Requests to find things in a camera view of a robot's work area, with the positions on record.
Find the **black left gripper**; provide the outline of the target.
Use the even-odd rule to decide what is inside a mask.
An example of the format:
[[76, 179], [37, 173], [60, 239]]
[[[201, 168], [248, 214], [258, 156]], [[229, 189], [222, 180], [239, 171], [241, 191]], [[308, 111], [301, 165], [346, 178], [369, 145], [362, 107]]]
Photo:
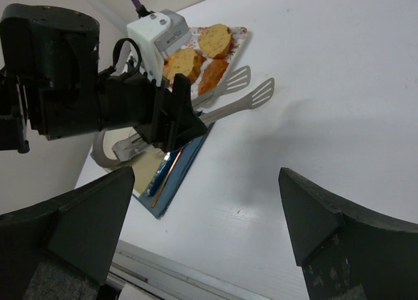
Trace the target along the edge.
[[[116, 65], [121, 49], [129, 43], [138, 59], [128, 63], [128, 70], [116, 75]], [[95, 80], [99, 102], [100, 130], [133, 127], [148, 144], [157, 143], [155, 99], [158, 87], [141, 71], [142, 55], [136, 42], [130, 38], [117, 41], [112, 53], [112, 65], [101, 71]], [[196, 138], [206, 134], [208, 128], [197, 116], [191, 104], [191, 81], [183, 74], [176, 74], [172, 91], [163, 102], [166, 118], [162, 151], [179, 150]]]

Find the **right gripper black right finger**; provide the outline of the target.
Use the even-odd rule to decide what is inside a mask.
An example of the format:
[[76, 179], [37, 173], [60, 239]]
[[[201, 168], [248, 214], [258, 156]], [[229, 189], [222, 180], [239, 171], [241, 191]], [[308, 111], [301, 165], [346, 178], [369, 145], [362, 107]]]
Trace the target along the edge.
[[417, 224], [281, 168], [281, 202], [310, 299], [416, 299]]

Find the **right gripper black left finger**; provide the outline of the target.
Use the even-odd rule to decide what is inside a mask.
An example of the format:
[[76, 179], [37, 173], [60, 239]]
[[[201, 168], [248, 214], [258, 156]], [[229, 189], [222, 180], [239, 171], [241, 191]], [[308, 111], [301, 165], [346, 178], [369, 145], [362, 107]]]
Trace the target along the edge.
[[1, 215], [2, 299], [95, 299], [105, 284], [135, 175], [119, 168]]

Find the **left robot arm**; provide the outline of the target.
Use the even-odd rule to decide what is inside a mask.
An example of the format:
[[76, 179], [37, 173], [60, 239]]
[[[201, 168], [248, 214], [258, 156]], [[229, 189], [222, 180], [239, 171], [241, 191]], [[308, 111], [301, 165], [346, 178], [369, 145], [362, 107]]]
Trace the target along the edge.
[[27, 129], [48, 140], [132, 127], [171, 152], [206, 134], [183, 74], [155, 79], [140, 70], [142, 52], [117, 75], [100, 71], [99, 23], [75, 10], [8, 5], [1, 17], [1, 149], [29, 151]]

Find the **small orange bread piece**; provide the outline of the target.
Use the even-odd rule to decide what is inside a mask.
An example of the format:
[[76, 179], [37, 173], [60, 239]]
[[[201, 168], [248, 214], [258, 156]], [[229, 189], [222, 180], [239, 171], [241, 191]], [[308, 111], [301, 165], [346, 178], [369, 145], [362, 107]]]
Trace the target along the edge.
[[224, 59], [214, 59], [205, 68], [198, 88], [198, 96], [213, 90], [224, 75], [229, 63]]

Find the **large speckled bread slice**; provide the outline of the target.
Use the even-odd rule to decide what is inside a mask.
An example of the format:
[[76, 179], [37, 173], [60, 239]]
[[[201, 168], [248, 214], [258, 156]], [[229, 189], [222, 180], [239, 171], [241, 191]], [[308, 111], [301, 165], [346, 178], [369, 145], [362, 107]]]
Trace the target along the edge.
[[174, 84], [177, 74], [183, 74], [193, 84], [201, 73], [201, 67], [206, 58], [193, 48], [180, 49], [169, 56], [163, 68], [163, 76], [169, 80], [170, 86]]

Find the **far speckled bread slice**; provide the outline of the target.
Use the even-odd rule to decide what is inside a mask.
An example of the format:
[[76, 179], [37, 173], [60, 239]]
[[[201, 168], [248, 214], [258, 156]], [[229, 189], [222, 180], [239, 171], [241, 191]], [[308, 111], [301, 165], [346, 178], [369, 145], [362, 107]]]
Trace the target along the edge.
[[223, 59], [229, 52], [232, 33], [224, 24], [204, 29], [198, 37], [198, 44], [204, 54], [212, 59]]

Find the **beige napkin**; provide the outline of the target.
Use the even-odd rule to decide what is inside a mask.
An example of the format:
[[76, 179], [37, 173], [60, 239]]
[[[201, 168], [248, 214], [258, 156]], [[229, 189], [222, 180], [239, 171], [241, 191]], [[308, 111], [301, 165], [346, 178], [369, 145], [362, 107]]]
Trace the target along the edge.
[[165, 156], [165, 153], [158, 150], [148, 151], [141, 153], [133, 160], [131, 166], [135, 174], [135, 195], [140, 195], [145, 191]]

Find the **silver metal plate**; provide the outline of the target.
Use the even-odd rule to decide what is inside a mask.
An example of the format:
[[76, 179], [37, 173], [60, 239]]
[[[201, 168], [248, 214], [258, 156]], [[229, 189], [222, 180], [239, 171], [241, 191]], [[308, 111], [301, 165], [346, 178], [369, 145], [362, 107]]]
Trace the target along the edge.
[[129, 140], [123, 138], [127, 134], [127, 128], [95, 134], [91, 157], [98, 166], [113, 168], [134, 158], [134, 153], [128, 148]]

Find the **floral serving tray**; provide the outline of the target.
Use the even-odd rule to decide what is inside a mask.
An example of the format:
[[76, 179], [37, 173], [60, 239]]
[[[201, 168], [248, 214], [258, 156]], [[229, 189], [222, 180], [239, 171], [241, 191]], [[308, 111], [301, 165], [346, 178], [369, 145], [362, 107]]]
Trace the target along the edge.
[[200, 75], [191, 85], [191, 102], [195, 110], [211, 107], [218, 97], [240, 91], [248, 86], [251, 81], [251, 69], [248, 65], [233, 69], [236, 58], [245, 47], [248, 31], [245, 27], [229, 27], [231, 41], [228, 54], [223, 58], [223, 62], [227, 63], [225, 71], [219, 79], [216, 79], [217, 83], [212, 91], [208, 91], [205, 94], [199, 93], [199, 90], [203, 87], [202, 80], [204, 80], [206, 69], [211, 67], [211, 63], [214, 61], [199, 46], [199, 37], [205, 29], [205, 27], [191, 27], [191, 38], [182, 46], [182, 49], [194, 49], [196, 53], [206, 59], [202, 63]]

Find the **blue placemat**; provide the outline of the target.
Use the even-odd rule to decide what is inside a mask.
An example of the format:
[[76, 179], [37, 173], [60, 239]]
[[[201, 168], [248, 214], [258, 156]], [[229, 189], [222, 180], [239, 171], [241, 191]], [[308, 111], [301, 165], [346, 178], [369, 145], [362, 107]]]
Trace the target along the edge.
[[[167, 209], [169, 208], [172, 200], [174, 199], [177, 191], [179, 190], [184, 178], [186, 177], [190, 167], [192, 166], [195, 158], [197, 157], [198, 153], [200, 152], [206, 138], [209, 136], [213, 128], [214, 123], [208, 126], [208, 132], [202, 137], [199, 137], [189, 143], [185, 148], [183, 148], [183, 152], [178, 159], [175, 167], [173, 168], [167, 184], [165, 185], [163, 192], [154, 208], [151, 207], [151, 203], [155, 197], [146, 197], [144, 192], [140, 195], [135, 195], [133, 190], [133, 197], [146, 209], [148, 210], [156, 219], [160, 219]], [[167, 163], [167, 167], [165, 168], [165, 174], [163, 176], [162, 181], [164, 180], [165, 175], [167, 174], [169, 167], [173, 160], [176, 158], [178, 152], [174, 152], [173, 159]]]

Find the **aluminium table rail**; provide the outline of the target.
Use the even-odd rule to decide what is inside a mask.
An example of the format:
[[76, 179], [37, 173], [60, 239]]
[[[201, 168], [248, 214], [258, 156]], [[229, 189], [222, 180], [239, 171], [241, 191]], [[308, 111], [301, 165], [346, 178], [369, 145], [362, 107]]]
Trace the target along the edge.
[[118, 241], [109, 279], [126, 282], [162, 299], [264, 299], [125, 241]]

